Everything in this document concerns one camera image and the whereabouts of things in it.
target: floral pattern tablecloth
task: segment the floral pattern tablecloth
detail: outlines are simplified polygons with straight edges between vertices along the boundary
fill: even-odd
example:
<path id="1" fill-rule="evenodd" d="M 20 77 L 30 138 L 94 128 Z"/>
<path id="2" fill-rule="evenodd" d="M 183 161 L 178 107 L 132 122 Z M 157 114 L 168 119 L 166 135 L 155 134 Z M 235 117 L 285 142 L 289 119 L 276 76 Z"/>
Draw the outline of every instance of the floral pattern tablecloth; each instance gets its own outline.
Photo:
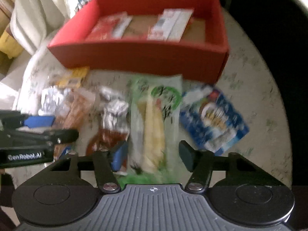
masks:
<path id="1" fill-rule="evenodd" d="M 239 24 L 224 11 L 225 26 L 230 44 L 230 57 L 217 87 L 230 99 L 234 107 L 243 115 L 249 125 L 250 133 L 229 152 L 238 152 L 265 171 L 291 186 L 292 154 L 289 128 L 283 102 L 266 63 Z M 38 52 L 30 60 L 24 74 L 17 109 L 36 114 L 39 95 L 48 77 L 61 74 L 65 69 L 46 48 L 55 32 L 46 39 Z M 85 87 L 93 89 L 106 85 L 127 93 L 127 83 L 132 74 L 92 70 Z M 184 81 L 184 89 L 196 82 Z M 89 139 L 96 133 L 98 123 L 90 117 L 77 143 L 79 155 L 84 155 Z M 180 128 L 180 136 L 190 144 L 192 140 Z M 7 169 L 12 174 L 16 186 L 42 170 L 45 166 L 35 165 Z M 186 183 L 190 173 L 179 162 L 181 182 Z M 95 184 L 93 174 L 84 174 L 84 179 Z M 224 177 L 224 172 L 214 172 L 211 185 Z"/>

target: gray ribbed plate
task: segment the gray ribbed plate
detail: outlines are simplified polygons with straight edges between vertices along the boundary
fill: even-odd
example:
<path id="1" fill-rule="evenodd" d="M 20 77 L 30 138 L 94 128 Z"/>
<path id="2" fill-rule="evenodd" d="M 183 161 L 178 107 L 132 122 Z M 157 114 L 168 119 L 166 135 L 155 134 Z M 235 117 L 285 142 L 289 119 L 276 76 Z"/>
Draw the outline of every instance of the gray ribbed plate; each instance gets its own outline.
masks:
<path id="1" fill-rule="evenodd" d="M 118 194 L 102 197 L 85 218 L 62 227 L 41 228 L 21 224 L 17 231 L 290 231 L 279 224 L 246 228 L 222 219 L 200 195 L 184 192 L 180 185 L 127 185 Z"/>

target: yellow package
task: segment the yellow package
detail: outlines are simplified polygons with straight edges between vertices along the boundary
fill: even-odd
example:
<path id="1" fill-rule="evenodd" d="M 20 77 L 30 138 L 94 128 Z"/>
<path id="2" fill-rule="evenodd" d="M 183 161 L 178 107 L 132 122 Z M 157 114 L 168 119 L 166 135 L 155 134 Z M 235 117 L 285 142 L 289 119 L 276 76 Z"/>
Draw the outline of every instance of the yellow package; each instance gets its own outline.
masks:
<path id="1" fill-rule="evenodd" d="M 89 67 L 68 69 L 55 85 L 59 88 L 80 88 L 89 69 Z"/>
<path id="2" fill-rule="evenodd" d="M 0 37 L 0 51 L 7 54 L 9 59 L 12 59 L 13 57 L 19 56 L 24 48 L 20 46 L 12 36 L 9 35 L 7 28 Z"/>

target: barcode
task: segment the barcode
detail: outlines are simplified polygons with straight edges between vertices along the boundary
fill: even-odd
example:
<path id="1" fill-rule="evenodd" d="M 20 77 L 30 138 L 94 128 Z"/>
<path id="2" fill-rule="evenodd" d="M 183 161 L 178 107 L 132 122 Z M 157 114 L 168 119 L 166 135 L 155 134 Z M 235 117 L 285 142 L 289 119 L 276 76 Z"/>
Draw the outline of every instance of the barcode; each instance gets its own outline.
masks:
<path id="1" fill-rule="evenodd" d="M 161 27 L 163 24 L 164 24 L 164 22 L 166 21 L 166 19 L 164 19 L 164 18 L 161 18 L 161 19 L 159 19 L 158 20 L 158 22 L 156 23 L 156 25 L 155 26 L 157 26 L 157 27 Z"/>

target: black circular disc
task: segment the black circular disc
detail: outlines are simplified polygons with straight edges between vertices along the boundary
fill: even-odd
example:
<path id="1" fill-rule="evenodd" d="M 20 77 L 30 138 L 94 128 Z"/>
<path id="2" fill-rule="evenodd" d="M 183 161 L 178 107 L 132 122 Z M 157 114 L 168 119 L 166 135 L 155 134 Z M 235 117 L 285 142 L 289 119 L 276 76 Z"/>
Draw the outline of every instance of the black circular disc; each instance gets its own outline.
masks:
<path id="1" fill-rule="evenodd" d="M 250 227 L 278 224 L 294 206 L 293 193 L 286 186 L 214 186 L 208 197 L 223 217 Z"/>
<path id="2" fill-rule="evenodd" d="M 97 194 L 90 183 L 72 177 L 70 185 L 21 185 L 13 194 L 14 209 L 24 221 L 42 226 L 71 223 L 87 214 Z"/>

